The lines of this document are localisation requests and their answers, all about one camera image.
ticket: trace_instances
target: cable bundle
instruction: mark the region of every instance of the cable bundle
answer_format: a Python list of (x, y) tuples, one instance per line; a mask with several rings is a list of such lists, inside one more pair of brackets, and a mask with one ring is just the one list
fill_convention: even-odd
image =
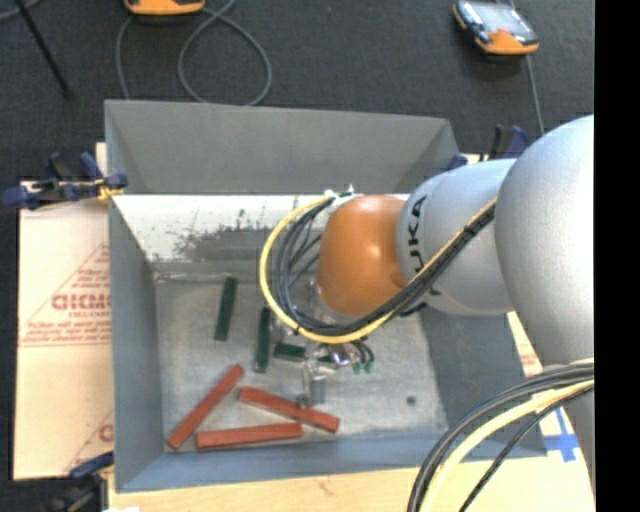
[[(487, 206), (472, 217), (467, 225), (460, 229), (453, 238), (420, 269), (420, 272), (413, 277), (409, 284), (386, 303), (371, 313), (348, 324), (340, 324), (338, 322), (327, 323), (299, 311), (291, 301), (289, 290), (301, 273), (308, 267), (303, 267), (302, 270), (294, 274), (293, 277), (290, 277), (290, 274), (293, 271), (294, 265), (298, 263), (302, 256), (315, 246), (320, 239), (320, 237), (315, 237), (309, 240), (311, 226), (316, 217), (331, 206), (336, 199), (344, 198), (351, 194), (351, 192), (345, 192), (338, 195), (328, 195), (294, 209), (285, 216), (271, 232), (260, 256), (260, 288), (269, 307), (285, 325), (293, 329), (296, 333), (320, 343), (348, 343), (362, 340), (384, 323), (396, 316), (402, 315), (408, 308), (412, 307), (415, 301), (432, 286), (433, 282), (447, 265), (453, 261), (462, 248), (477, 235), (485, 225), (493, 220), (497, 201), (497, 198), (494, 198)], [(282, 233), (289, 224), (292, 224), (292, 226), (283, 237), (282, 244), (275, 259), (273, 269), (274, 296), (269, 288), (267, 277), (269, 255), (280, 233)], [(317, 257), (312, 258), (306, 265), (311, 265), (315, 259), (317, 259)]]
[[(432, 510), (438, 488), (455, 464), (462, 461), (474, 447), (497, 430), (533, 413), (494, 459), (459, 509), (460, 512), (467, 510), (518, 441), (547, 414), (593, 390), (594, 379), (593, 360), (574, 363), (530, 377), (478, 406), (442, 436), (431, 449), (414, 482), (407, 511)], [(495, 411), (502, 412), (488, 419)], [(458, 436), (480, 420), (484, 420), (484, 423), (453, 448)]]

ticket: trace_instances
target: yellow cable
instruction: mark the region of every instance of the yellow cable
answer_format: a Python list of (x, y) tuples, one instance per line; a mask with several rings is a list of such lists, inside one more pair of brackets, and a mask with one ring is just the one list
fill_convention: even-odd
[(576, 393), (582, 389), (585, 389), (593, 385), (594, 380), (588, 380), (572, 386), (567, 386), (561, 389), (551, 389), (537, 394), (524, 404), (513, 407), (504, 413), (496, 416), (490, 421), (484, 423), (471, 434), (469, 434), (455, 450), (447, 457), (447, 459), (436, 469), (431, 484), (427, 488), (427, 492), (422, 502), (421, 511), (428, 512), (433, 509), (433, 501), (435, 496), (444, 482), (447, 474), (451, 471), (453, 466), (458, 464), (464, 457), (475, 448), (480, 442), (496, 432), (498, 429), (512, 423), (513, 421), (530, 414), (536, 410), (544, 409), (559, 400), (568, 397), (569, 395)]
[[(384, 315), (382, 315), (380, 318), (377, 318), (376, 320), (374, 320), (371, 323), (367, 324), (365, 327), (362, 327), (362, 328), (360, 328), (357, 331), (354, 331), (352, 333), (342, 334), (342, 335), (339, 335), (339, 336), (326, 336), (326, 335), (314, 333), (313, 331), (310, 331), (310, 330), (305, 329), (304, 327), (300, 326), (298, 324), (298, 322), (296, 322), (293, 318), (287, 316), (287, 314), (282, 310), (282, 308), (280, 307), (278, 302), (275, 300), (275, 298), (271, 294), (271, 290), (269, 289), (269, 282), (268, 282), (268, 279), (267, 279), (267, 263), (269, 261), (269, 254), (271, 253), (271, 250), (273, 248), (273, 245), (275, 244), (276, 239), (278, 238), (278, 235), (296, 217), (298, 217), (299, 215), (305, 213), (306, 211), (310, 210), (311, 208), (315, 208), (316, 206), (320, 206), (322, 204), (328, 203), (329, 201), (332, 201), (335, 197), (336, 196), (334, 196), (334, 195), (323, 196), (323, 197), (314, 199), (314, 200), (310, 201), (307, 204), (299, 206), (298, 208), (295, 208), (294, 210), (289, 212), (275, 226), (273, 231), (267, 237), (267, 240), (266, 240), (266, 242), (264, 244), (264, 247), (262, 248), (262, 253), (260, 254), (260, 261), (259, 261), (259, 264), (258, 264), (258, 280), (259, 280), (259, 283), (260, 283), (260, 289), (262, 290), (262, 294), (264, 295), (264, 298), (267, 301), (267, 304), (269, 304), (269, 307), (274, 312), (274, 314), (289, 328), (293, 329), (294, 331), (296, 331), (299, 334), (302, 334), (303, 336), (306, 336), (310, 340), (317, 341), (319, 343), (349, 343), (351, 341), (360, 340), (360, 339), (364, 338), (365, 336), (369, 335), (370, 333), (372, 333), (373, 331), (375, 331), (381, 325), (383, 325), (395, 313), (394, 310), (391, 310), (388, 313), (385, 313)], [(477, 214), (475, 214), (471, 219), (469, 219), (469, 222), (463, 228), (461, 228), (449, 240), (449, 242), (446, 243), (427, 262), (427, 264), (422, 267), (422, 269), (420, 269), (420, 272), (418, 272), (413, 277), (413, 279), (411, 279), (409, 284), (413, 283), (416, 279), (419, 279), (420, 276), (422, 276), (433, 265), (433, 263), (444, 252), (446, 252), (451, 247), (451, 245), (455, 242), (455, 240), (464, 232), (464, 229), (469, 224), (472, 224), (478, 217), (480, 217), (481, 215), (484, 215), (490, 208), (495, 206), (497, 200), (498, 200), (497, 197), (493, 198), (484, 208), (482, 208)]]

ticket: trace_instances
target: orange device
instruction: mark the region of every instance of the orange device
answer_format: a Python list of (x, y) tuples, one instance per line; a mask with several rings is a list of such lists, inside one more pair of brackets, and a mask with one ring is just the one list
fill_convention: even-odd
[(538, 37), (511, 6), (458, 0), (453, 6), (458, 24), (471, 33), (474, 43), (493, 56), (522, 56), (538, 49)]
[(179, 16), (204, 8), (205, 0), (124, 0), (132, 13), (141, 16)]

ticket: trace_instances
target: clamp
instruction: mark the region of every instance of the clamp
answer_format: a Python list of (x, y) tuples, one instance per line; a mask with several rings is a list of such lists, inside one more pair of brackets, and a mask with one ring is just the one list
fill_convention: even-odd
[(82, 153), (79, 160), (84, 174), (81, 181), (67, 182), (64, 176), (72, 173), (62, 161), (60, 153), (53, 153), (45, 166), (46, 178), (28, 187), (19, 185), (5, 190), (2, 194), (4, 204), (12, 208), (36, 210), (88, 198), (106, 201), (110, 196), (122, 193), (129, 183), (125, 174), (104, 176), (95, 159), (87, 152)]

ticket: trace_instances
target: wooden block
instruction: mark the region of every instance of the wooden block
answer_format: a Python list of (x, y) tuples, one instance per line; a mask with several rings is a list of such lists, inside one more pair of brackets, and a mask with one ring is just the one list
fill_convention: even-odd
[(263, 441), (293, 439), (301, 436), (302, 425), (300, 423), (277, 423), (274, 425), (199, 432), (196, 434), (196, 446), (198, 450), (206, 450)]
[(328, 432), (336, 432), (340, 418), (316, 409), (303, 409), (296, 402), (280, 398), (260, 389), (244, 386), (238, 400), (267, 409), (276, 414), (300, 421), (306, 425), (320, 428)]
[(196, 408), (176, 427), (167, 438), (167, 444), (174, 450), (182, 446), (187, 437), (202, 423), (211, 410), (233, 389), (244, 375), (244, 369), (240, 365), (235, 365), (224, 377), (213, 387)]

